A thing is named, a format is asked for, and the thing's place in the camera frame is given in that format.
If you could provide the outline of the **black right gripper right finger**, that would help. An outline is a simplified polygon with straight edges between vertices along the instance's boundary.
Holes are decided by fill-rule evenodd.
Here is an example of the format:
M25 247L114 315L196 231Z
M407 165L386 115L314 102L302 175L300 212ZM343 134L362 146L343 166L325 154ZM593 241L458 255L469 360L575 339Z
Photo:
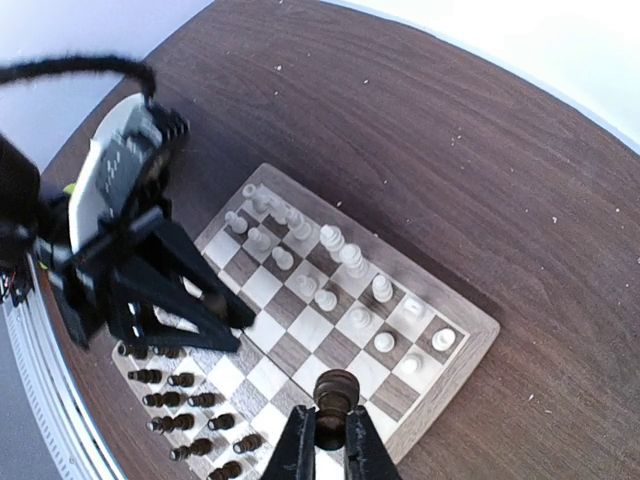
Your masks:
M347 415L343 463L348 480L401 479L364 406L356 406Z

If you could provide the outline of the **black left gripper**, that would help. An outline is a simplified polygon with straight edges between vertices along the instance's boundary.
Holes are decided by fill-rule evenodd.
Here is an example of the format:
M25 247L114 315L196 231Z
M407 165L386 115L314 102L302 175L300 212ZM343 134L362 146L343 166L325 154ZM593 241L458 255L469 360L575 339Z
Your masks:
M99 221L99 232L71 250L69 221L44 237L44 265L66 331L83 350L102 328L136 349L183 347L231 352L233 329L256 313L220 280L186 231L160 204L134 219Z

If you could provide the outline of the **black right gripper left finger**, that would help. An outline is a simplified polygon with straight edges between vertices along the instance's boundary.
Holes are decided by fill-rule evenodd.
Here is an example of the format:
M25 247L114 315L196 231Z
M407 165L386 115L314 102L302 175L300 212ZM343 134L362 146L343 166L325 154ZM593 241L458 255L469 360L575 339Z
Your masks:
M316 410L295 406L284 426L262 480L313 480Z

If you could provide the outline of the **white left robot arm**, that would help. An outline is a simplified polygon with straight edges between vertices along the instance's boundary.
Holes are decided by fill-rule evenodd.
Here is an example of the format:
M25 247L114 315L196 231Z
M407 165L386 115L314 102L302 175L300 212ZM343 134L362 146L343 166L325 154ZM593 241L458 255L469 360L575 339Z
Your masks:
M256 316L172 217L165 190L189 124L156 101L153 68L114 55L22 58L2 66L1 81L104 73L139 90L103 117L72 190L43 181L38 134L2 137L1 269L39 264L81 348L107 328L132 347L236 352Z

